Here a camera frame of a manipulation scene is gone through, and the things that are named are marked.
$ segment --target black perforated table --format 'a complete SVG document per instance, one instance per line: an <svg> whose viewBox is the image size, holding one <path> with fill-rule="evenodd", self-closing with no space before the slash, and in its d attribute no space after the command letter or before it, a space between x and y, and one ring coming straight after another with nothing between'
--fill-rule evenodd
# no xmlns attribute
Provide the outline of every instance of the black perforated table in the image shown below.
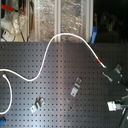
<svg viewBox="0 0 128 128"><path fill-rule="evenodd" d="M27 78L36 76L47 43L0 43L0 68ZM95 44L100 60L109 68L117 64L128 78L128 45ZM109 112L107 102L128 95L102 75L103 68L85 44L52 43L40 77L26 82L6 73L13 89L13 103L2 128L116 128L121 111ZM0 111L9 103L9 88L0 73ZM70 92L77 77L82 85L76 97ZM43 97L45 105L32 114L30 107Z"/></svg>

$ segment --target black cable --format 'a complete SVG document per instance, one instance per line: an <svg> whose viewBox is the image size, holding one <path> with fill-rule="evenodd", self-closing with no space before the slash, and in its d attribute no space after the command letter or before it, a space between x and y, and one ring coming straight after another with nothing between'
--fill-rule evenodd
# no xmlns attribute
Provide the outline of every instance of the black cable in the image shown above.
<svg viewBox="0 0 128 128"><path fill-rule="evenodd" d="M27 37L27 42L29 41L29 38L30 38L30 34L29 34L29 36Z"/></svg>
<svg viewBox="0 0 128 128"><path fill-rule="evenodd" d="M19 10L22 8L22 0L19 0Z"/></svg>
<svg viewBox="0 0 128 128"><path fill-rule="evenodd" d="M23 33L22 33L22 31L21 31L21 37L22 37L22 39L23 39L23 42L25 42L25 39L24 39L24 36L23 36Z"/></svg>
<svg viewBox="0 0 128 128"><path fill-rule="evenodd" d="M121 121L119 123L119 128L123 128L125 121L127 120L128 116L128 108L125 109L124 114L122 115Z"/></svg>
<svg viewBox="0 0 128 128"><path fill-rule="evenodd" d="M5 42L8 42L7 40L5 40L3 37L1 37L1 39L3 39ZM13 41L12 42L14 42L15 41L15 39L16 39L16 36L14 36L14 39L13 39Z"/></svg>
<svg viewBox="0 0 128 128"><path fill-rule="evenodd" d="M33 15L34 15L34 14L32 14L32 17L31 17L31 21L32 21L32 22L31 22L31 29L33 28Z"/></svg>
<svg viewBox="0 0 128 128"><path fill-rule="evenodd" d="M31 2L30 2L30 5L31 5L31 8L32 8L32 11L34 12L34 3L33 3L32 0L31 0Z"/></svg>

